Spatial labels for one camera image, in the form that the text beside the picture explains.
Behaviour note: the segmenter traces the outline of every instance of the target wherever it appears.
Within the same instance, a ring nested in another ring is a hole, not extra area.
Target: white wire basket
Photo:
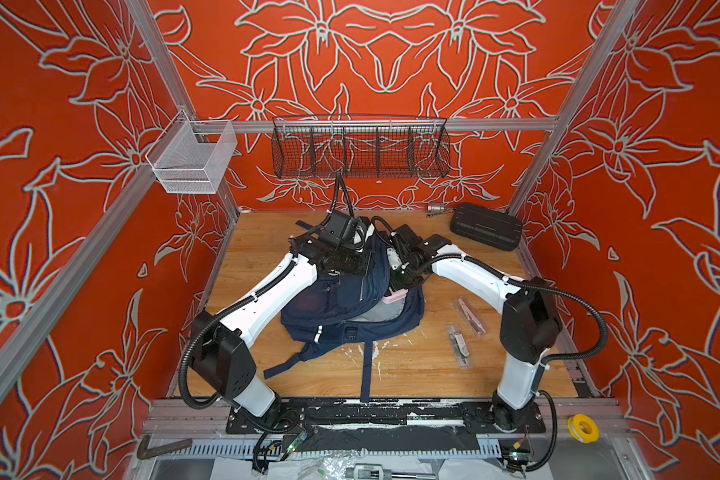
[[[146,161],[166,192],[214,194],[218,190],[237,147],[232,122],[226,122],[215,143],[203,140],[180,111],[154,143]]]

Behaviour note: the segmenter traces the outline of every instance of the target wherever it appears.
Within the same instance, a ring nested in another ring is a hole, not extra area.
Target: black wire basket
[[[442,178],[451,171],[445,118],[328,114],[272,122],[278,178]]]

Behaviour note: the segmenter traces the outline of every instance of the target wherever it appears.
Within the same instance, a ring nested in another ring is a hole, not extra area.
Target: navy backpack
[[[283,307],[280,322],[291,338],[304,342],[304,348],[284,363],[265,370],[265,379],[345,343],[364,343],[360,398],[364,402],[370,399],[373,342],[416,328],[424,316],[424,294],[422,287],[416,286],[403,299],[381,302],[389,288],[387,245],[372,235],[366,248],[374,252],[369,274],[319,275],[315,283]]]

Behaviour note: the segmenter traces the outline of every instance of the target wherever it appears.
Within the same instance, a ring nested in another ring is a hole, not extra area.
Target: small metal cylinder
[[[427,213],[430,215],[444,214],[446,210],[445,204],[440,202],[430,202],[427,204]]]

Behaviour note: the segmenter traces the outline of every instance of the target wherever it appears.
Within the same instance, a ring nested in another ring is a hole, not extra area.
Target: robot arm
[[[394,254],[399,267],[393,269],[396,289],[416,286],[424,281],[422,274],[432,269],[485,300],[501,314],[501,345],[507,351],[504,373],[494,392],[494,424],[511,432],[522,425],[541,377],[548,367],[542,360],[554,345],[562,322],[551,293],[540,292],[533,285],[544,286],[542,279],[527,282],[496,269],[484,268],[458,246],[440,235],[426,240],[408,225],[392,234]]]
[[[365,233],[368,238],[373,227]],[[500,339],[507,351],[507,360],[494,393],[494,417],[497,427],[514,430],[521,425],[524,410],[538,390],[545,369],[541,360],[561,330],[551,294],[512,285],[509,279],[516,280],[515,283],[523,279],[497,276],[495,272],[464,261],[468,255],[439,235],[423,240],[403,225],[394,231],[392,243],[394,248],[390,249],[393,250],[390,255],[402,261],[392,274],[391,284],[395,289],[421,283],[422,271],[417,269],[429,260],[437,259],[439,261],[431,264],[432,273],[464,286],[501,313]],[[297,237],[294,245],[298,252],[296,257],[293,253],[287,254],[243,297],[252,296],[252,302],[224,314],[218,320],[221,327],[211,338],[202,339],[193,353],[192,368],[224,398],[244,406],[254,416],[264,415],[276,399],[275,393],[256,377],[256,363],[250,354],[249,348],[259,333],[285,304],[315,282],[319,272],[364,274],[372,262],[367,251],[348,250],[340,242],[331,245],[308,233]],[[256,296],[257,291],[291,264],[287,275],[270,290]],[[211,321],[210,314],[204,314],[192,324],[193,335]]]
[[[294,296],[315,283],[318,273],[365,275],[371,268],[372,252],[362,247],[373,234],[372,226],[361,225],[360,220],[341,212],[331,212],[324,224],[322,229],[315,227],[291,239],[291,252],[240,300],[215,316],[203,311],[192,322],[191,350],[182,361],[186,357],[186,366],[225,400],[245,407],[254,416],[266,414],[276,400],[275,393],[256,376],[256,362],[250,353],[264,327]],[[180,389],[182,385],[186,387],[186,379],[180,368]],[[185,398],[190,406],[195,404],[191,400]],[[195,405],[204,408],[208,404]]]
[[[283,272],[292,259],[293,254],[288,253],[269,275],[242,297],[245,298],[248,295],[255,297],[256,291]],[[251,348],[259,333],[275,318],[275,315],[280,313],[280,310],[294,296],[315,283],[315,280],[317,280],[317,267],[310,264],[306,256],[299,254],[296,256],[296,265],[286,278],[280,280],[270,291],[252,303],[227,314],[221,318],[220,322],[231,332],[239,330],[240,339],[246,343],[248,348]]]
[[[466,256],[456,245],[445,245],[437,251],[438,256],[447,254]],[[494,415],[498,413],[501,417],[497,418],[497,427],[514,430],[522,419],[518,412],[535,397],[541,376],[548,368],[541,364],[541,360],[560,332],[561,324],[557,320],[554,302],[545,302],[543,296],[506,281],[509,278],[522,281],[522,278],[510,275],[498,278],[461,258],[432,264],[432,273],[458,283],[501,314],[500,339],[507,351],[507,359],[494,394]]]

